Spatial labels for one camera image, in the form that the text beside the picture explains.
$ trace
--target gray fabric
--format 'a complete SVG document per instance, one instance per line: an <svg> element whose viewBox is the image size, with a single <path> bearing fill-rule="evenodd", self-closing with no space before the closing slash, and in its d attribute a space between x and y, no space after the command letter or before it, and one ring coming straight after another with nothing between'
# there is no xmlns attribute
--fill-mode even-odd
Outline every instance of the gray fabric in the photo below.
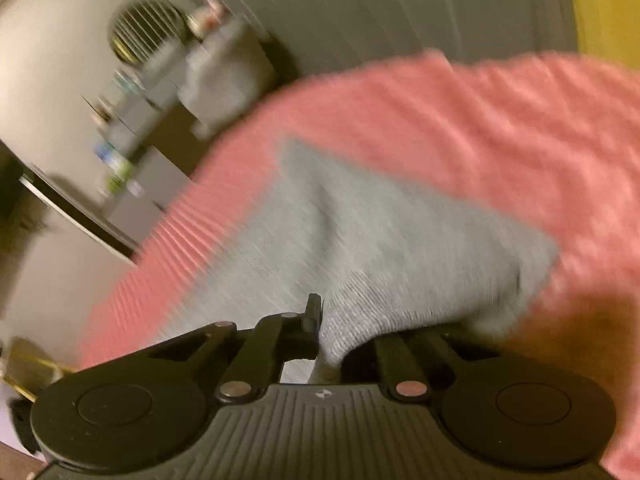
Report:
<svg viewBox="0 0 640 480"><path fill-rule="evenodd" d="M450 60L577 50L572 0L223 0L286 78L437 48Z"/></svg>
<svg viewBox="0 0 640 480"><path fill-rule="evenodd" d="M275 85L276 74L246 20L233 17L187 56L180 101L209 139Z"/></svg>
<svg viewBox="0 0 640 480"><path fill-rule="evenodd" d="M310 292L325 298L328 368L382 333L462 322L501 336L556 256L553 240L513 219L299 141L289 141L280 162L256 214L174 310L162 338L220 319L250 328L268 314L303 311ZM284 380L308 371L302 364Z"/></svg>

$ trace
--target pink towel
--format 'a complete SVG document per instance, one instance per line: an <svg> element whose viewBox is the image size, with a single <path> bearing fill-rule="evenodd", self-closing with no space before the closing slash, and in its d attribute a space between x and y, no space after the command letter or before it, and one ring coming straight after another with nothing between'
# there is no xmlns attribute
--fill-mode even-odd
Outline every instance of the pink towel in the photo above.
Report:
<svg viewBox="0 0 640 480"><path fill-rule="evenodd" d="M622 479L640 473L640 73L591 58L466 67L428 52L272 96L225 134L146 242L138 268L94 310L82 365L154 338L251 213L282 135L553 235L560 261L509 345L606 388L619 423L604 465Z"/></svg>

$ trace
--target wooden surface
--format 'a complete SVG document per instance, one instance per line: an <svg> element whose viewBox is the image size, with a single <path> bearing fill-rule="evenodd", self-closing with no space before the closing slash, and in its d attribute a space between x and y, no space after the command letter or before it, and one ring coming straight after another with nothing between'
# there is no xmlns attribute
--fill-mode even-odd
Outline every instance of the wooden surface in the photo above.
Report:
<svg viewBox="0 0 640 480"><path fill-rule="evenodd" d="M25 480L46 464L0 442L0 480Z"/></svg>

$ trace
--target yellow object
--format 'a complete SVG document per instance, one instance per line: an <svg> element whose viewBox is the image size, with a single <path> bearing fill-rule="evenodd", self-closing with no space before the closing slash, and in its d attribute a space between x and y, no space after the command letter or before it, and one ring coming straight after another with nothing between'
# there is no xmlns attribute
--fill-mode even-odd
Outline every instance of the yellow object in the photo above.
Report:
<svg viewBox="0 0 640 480"><path fill-rule="evenodd" d="M74 371L53 362L41 348L20 337L11 340L0 358L0 380L31 402L51 383Z"/></svg>
<svg viewBox="0 0 640 480"><path fill-rule="evenodd" d="M581 53L640 68L640 0L574 0Z"/></svg>

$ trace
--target round vent grille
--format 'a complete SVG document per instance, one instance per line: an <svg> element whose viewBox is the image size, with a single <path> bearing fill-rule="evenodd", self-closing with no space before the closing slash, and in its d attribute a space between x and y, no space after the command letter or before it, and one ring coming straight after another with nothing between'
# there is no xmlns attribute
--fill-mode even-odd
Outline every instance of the round vent grille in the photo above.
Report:
<svg viewBox="0 0 640 480"><path fill-rule="evenodd" d="M124 63L139 66L170 38L185 40L182 13L167 0L136 0L119 10L111 24L111 48Z"/></svg>

